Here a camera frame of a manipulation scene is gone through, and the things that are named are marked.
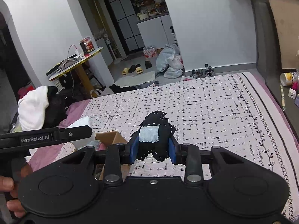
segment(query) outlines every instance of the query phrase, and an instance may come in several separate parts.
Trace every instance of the screw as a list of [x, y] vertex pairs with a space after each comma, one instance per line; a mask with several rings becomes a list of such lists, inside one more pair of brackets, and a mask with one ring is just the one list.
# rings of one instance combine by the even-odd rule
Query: screw
[[158, 183], [158, 181], [157, 180], [151, 180], [150, 182], [149, 182], [150, 184], [157, 184]]
[[119, 180], [119, 176], [116, 174], [109, 174], [105, 177], [107, 182], [113, 183]]
[[190, 182], [199, 182], [201, 180], [201, 176], [197, 174], [191, 174], [187, 176], [187, 180], [189, 180]]

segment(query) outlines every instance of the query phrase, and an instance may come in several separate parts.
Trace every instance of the cardboard box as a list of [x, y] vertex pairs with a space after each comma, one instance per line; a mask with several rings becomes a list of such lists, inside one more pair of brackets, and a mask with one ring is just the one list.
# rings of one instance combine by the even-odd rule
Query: cardboard box
[[[121, 134], [118, 131], [110, 131], [105, 133], [97, 133], [95, 136], [95, 139], [102, 142], [106, 147], [116, 144], [116, 143], [124, 143], [127, 144], [128, 142], [121, 136]], [[128, 176], [128, 173], [130, 171], [130, 165], [124, 164], [121, 165], [121, 173], [123, 176], [123, 180], [126, 179]], [[102, 170], [102, 173], [100, 175], [100, 180], [103, 180], [104, 175], [104, 168]]]

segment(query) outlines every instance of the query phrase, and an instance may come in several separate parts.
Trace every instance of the kitchen cabinet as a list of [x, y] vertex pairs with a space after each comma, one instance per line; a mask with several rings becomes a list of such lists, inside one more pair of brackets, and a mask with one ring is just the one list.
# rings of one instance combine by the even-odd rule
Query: kitchen cabinet
[[172, 26], [172, 21], [171, 21], [170, 15], [162, 16], [161, 21], [162, 21], [162, 24], [163, 24], [163, 27], [164, 27], [164, 30], [165, 30], [165, 34], [166, 34], [168, 43], [169, 44], [174, 44], [175, 40], [174, 40], [174, 37], [171, 33], [172, 31], [170, 29], [170, 27]]
[[137, 25], [145, 46], [154, 45], [157, 49], [161, 49], [165, 47], [165, 44], [168, 44], [161, 17], [153, 18]]
[[139, 22], [137, 25], [145, 46], [154, 45], [157, 49], [161, 49], [166, 44], [175, 43], [170, 29], [172, 26], [170, 15], [152, 18], [144, 22]]

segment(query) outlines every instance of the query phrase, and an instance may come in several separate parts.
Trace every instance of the white cloth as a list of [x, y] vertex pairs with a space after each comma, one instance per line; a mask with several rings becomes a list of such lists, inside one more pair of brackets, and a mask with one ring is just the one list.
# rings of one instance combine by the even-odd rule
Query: white cloth
[[146, 82], [154, 81], [155, 78], [156, 78], [155, 71], [149, 71], [147, 73], [142, 73], [140, 75], [121, 77], [115, 82], [115, 85], [120, 87], [133, 87], [136, 85], [141, 85]]
[[29, 91], [18, 102], [19, 120], [23, 131], [39, 130], [44, 125], [45, 110], [49, 106], [48, 87]]

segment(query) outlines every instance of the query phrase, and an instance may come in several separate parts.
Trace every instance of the slipper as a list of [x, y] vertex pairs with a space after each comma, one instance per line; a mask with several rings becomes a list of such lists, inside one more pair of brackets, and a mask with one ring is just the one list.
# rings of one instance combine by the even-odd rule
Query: slipper
[[121, 74], [122, 74], [122, 75], [127, 75], [127, 74], [128, 74], [128, 71], [129, 71], [129, 69], [128, 69], [128, 68], [125, 68]]
[[151, 64], [151, 62], [150, 61], [145, 61], [145, 68], [146, 69], [149, 69], [149, 68], [151, 68], [152, 67], [152, 64]]
[[130, 69], [129, 69], [129, 73], [132, 73], [136, 70], [137, 67], [140, 67], [140, 64], [138, 65], [131, 65]]
[[137, 67], [136, 68], [136, 73], [137, 73], [137, 75], [143, 73], [142, 68], [141, 67]]

